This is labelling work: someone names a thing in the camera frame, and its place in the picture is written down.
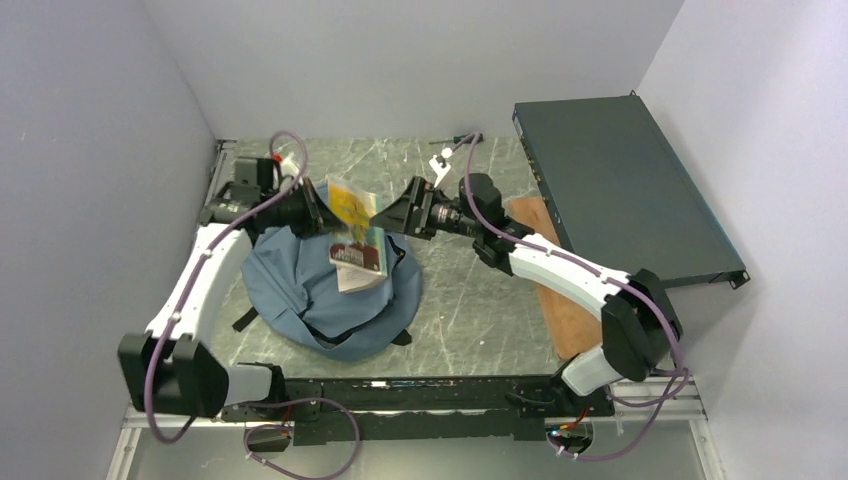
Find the blue grey backpack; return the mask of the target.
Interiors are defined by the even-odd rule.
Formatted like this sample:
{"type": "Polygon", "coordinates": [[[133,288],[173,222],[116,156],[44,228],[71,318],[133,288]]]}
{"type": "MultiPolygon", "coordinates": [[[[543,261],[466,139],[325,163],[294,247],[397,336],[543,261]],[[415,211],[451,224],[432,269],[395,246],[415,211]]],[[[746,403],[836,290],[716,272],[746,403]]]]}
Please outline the blue grey backpack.
{"type": "Polygon", "coordinates": [[[422,270],[407,240],[386,236],[390,268],[386,280],[342,293],[328,259],[330,239],[296,237],[290,228],[269,228],[256,241],[241,272],[252,304],[232,329],[256,318],[272,330],[327,358],[360,361],[390,345],[406,346],[422,298],[422,270]]]}

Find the yellow small book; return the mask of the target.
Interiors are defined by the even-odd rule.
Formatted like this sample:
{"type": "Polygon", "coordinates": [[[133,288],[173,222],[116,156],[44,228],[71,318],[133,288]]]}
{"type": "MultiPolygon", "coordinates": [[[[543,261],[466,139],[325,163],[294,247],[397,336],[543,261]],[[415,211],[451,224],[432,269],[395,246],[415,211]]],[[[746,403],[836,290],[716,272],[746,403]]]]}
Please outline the yellow small book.
{"type": "Polygon", "coordinates": [[[379,197],[338,176],[327,177],[327,190],[330,210],[345,224],[334,234],[335,240],[346,245],[374,246],[376,233],[370,218],[377,213],[379,197]]]}

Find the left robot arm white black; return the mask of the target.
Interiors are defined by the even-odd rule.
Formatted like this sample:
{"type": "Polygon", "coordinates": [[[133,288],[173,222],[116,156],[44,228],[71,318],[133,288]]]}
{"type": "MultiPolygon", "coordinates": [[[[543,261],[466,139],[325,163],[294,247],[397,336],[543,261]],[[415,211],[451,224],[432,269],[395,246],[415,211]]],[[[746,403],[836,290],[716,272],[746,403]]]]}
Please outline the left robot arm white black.
{"type": "Polygon", "coordinates": [[[247,403],[264,420],[287,406],[280,367],[225,366],[208,348],[224,295],[263,233],[289,228],[301,238],[330,233],[329,211],[293,155],[239,157],[233,179],[203,207],[190,257],[172,293],[141,333],[128,333],[118,359],[140,412],[213,418],[247,403]]]}

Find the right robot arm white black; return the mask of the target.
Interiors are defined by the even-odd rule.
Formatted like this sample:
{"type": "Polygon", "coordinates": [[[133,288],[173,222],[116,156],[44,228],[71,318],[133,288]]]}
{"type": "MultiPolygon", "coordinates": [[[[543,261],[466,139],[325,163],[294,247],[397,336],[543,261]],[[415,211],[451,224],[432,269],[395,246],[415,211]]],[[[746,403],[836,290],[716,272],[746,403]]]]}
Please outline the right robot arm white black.
{"type": "Polygon", "coordinates": [[[603,267],[548,241],[506,213],[500,190],[486,174],[466,176],[455,198],[414,177],[370,223],[419,239],[438,232],[469,237],[489,267],[544,286],[596,319],[600,342],[567,360],[551,388],[552,404],[564,415],[578,413],[602,387],[645,380],[665,357],[678,365],[671,375],[684,371],[682,328],[656,274],[603,267]]]}

